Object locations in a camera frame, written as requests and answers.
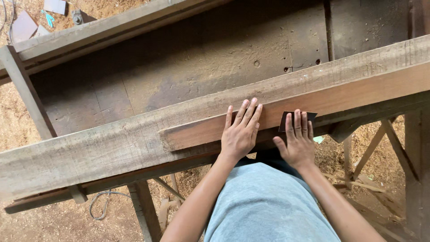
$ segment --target finger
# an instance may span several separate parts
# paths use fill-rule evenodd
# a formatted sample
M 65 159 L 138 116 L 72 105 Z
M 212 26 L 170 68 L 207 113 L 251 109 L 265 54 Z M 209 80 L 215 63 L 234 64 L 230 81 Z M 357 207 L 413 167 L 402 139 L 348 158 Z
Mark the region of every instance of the finger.
M 301 133 L 304 138 L 308 138 L 307 136 L 307 113 L 301 112 Z
M 251 100 L 251 104 L 248 107 L 248 110 L 245 113 L 245 116 L 243 116 L 242 122 L 240 122 L 241 125 L 246 126 L 248 124 L 249 120 L 252 117 L 252 113 L 254 112 L 256 103 L 257 103 L 257 99 L 253 98 Z
M 240 124 L 243 118 L 243 114 L 245 113 L 246 107 L 248 106 L 249 101 L 245 99 L 242 103 L 242 106 L 240 106 L 239 112 L 237 112 L 236 118 L 234 119 L 233 126 L 236 127 Z
M 257 106 L 257 109 L 255 110 L 254 115 L 251 118 L 251 121 L 249 121 L 247 127 L 253 128 L 253 127 L 255 127 L 257 125 L 258 120 L 260 119 L 260 115 L 261 115 L 261 111 L 262 110 L 263 110 L 263 104 L 259 104 Z
M 300 109 L 296 109 L 294 111 L 294 133 L 296 134 L 297 138 L 302 137 L 302 135 L 301 135 L 301 115 L 300 115 Z
M 227 117 L 225 118 L 225 127 L 224 127 L 224 130 L 230 128 L 232 114 L 233 114 L 233 106 L 230 105 L 230 106 L 228 106 L 228 109 L 227 109 Z
M 294 135 L 293 122 L 291 118 L 291 113 L 287 113 L 287 117 L 285 120 L 285 133 L 287 135 L 287 143 L 296 139 Z
M 252 135 L 251 135 L 251 142 L 253 143 L 253 144 L 255 144 L 255 139 L 257 138 L 257 133 L 258 133 L 258 128 L 260 127 L 260 124 L 259 123 L 257 123 L 255 126 L 254 126 L 254 130 L 252 131 Z
M 285 142 L 281 139 L 281 137 L 274 137 L 273 142 L 275 143 L 276 147 L 278 147 L 279 153 L 281 153 L 281 157 L 284 159 L 285 157 L 288 157 L 287 146 L 285 145 Z
M 309 137 L 310 140 L 313 140 L 313 128 L 312 128 L 312 122 L 310 120 L 307 122 L 307 128 L 309 129 L 307 136 Z

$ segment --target right hand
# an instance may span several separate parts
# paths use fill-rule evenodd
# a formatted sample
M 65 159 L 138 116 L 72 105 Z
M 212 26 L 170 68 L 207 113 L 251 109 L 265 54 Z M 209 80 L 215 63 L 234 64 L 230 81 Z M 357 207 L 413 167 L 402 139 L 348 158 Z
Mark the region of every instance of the right hand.
M 281 157 L 298 172 L 315 165 L 315 143 L 313 141 L 312 122 L 307 120 L 307 113 L 294 111 L 294 128 L 291 114 L 288 113 L 285 121 L 287 145 L 278 136 L 273 142 L 278 147 Z

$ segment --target hand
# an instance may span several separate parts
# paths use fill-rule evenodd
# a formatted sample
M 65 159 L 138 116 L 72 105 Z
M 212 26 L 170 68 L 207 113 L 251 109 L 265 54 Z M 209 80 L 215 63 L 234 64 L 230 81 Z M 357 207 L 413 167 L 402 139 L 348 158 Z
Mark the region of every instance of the hand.
M 312 122 L 307 120 L 307 113 L 294 111 L 294 129 L 291 114 L 285 121 L 287 146 L 280 137 L 274 137 L 273 142 L 278 147 L 281 157 L 299 173 L 315 165 L 315 143 L 313 142 Z
M 252 99 L 251 104 L 246 111 L 248 103 L 249 101 L 247 99 L 243 101 L 233 124 L 231 124 L 233 106 L 228 107 L 225 128 L 222 133 L 221 154 L 232 159 L 236 163 L 247 155 L 255 146 L 258 127 L 260 127 L 258 120 L 260 119 L 263 105 L 259 104 L 254 115 L 252 115 L 257 99 Z

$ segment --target hole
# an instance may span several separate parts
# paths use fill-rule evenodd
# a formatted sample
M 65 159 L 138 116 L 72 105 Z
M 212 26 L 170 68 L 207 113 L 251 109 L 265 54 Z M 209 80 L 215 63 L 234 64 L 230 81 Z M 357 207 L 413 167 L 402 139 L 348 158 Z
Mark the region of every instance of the hole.
M 254 61 L 254 66 L 255 68 L 260 67 L 260 62 L 258 60 Z

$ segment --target black cable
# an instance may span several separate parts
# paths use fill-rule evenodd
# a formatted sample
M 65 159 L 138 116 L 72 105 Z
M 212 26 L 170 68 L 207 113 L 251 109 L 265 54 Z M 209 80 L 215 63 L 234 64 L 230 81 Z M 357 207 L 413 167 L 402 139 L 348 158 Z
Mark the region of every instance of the black cable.
M 89 215 L 90 215 L 93 219 L 95 219 L 95 220 L 102 220 L 102 219 L 104 218 L 104 216 L 106 215 L 106 207 L 108 206 L 109 196 L 110 196 L 112 193 L 114 193 L 114 194 L 124 195 L 124 196 L 126 196 L 126 197 L 128 197 L 128 198 L 130 198 L 130 199 L 131 199 L 131 197 L 130 197 L 129 195 L 124 194 L 124 193 L 122 193 L 122 192 L 112 192 L 112 189 L 110 189 L 108 192 L 101 192 L 101 193 L 99 193 L 99 194 L 95 195 L 95 196 L 94 196 L 94 198 L 91 200 L 91 203 L 89 204 Z M 107 197 L 107 199 L 106 199 L 106 203 L 104 204 L 103 213 L 101 214 L 101 216 L 100 216 L 100 217 L 94 217 L 94 215 L 93 215 L 93 214 L 92 214 L 92 212 L 91 212 L 92 205 L 93 205 L 94 201 L 98 198 L 98 196 L 100 196 L 100 195 L 102 195 L 102 194 L 108 194 L 108 197 Z

